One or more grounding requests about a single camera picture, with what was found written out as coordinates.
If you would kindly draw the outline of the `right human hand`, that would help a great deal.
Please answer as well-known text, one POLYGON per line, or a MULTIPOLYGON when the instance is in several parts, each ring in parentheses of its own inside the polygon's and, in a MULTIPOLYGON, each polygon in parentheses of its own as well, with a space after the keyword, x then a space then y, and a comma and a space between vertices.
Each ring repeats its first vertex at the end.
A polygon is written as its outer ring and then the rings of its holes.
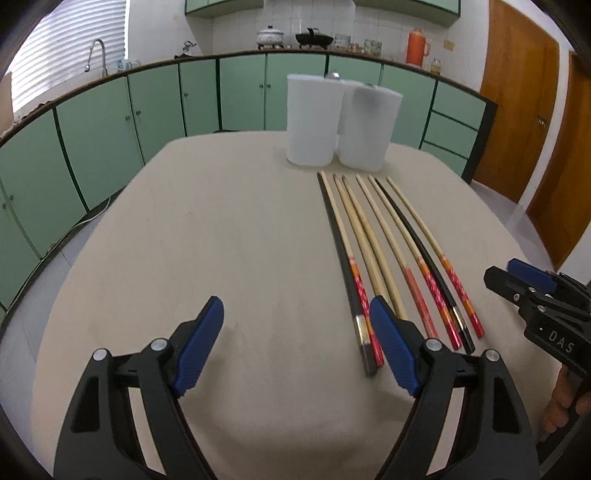
POLYGON ((567 425, 570 416, 568 410, 573 406, 574 397, 575 390, 569 382, 569 369, 563 365, 542 415, 542 427, 545 433, 554 433, 567 425))

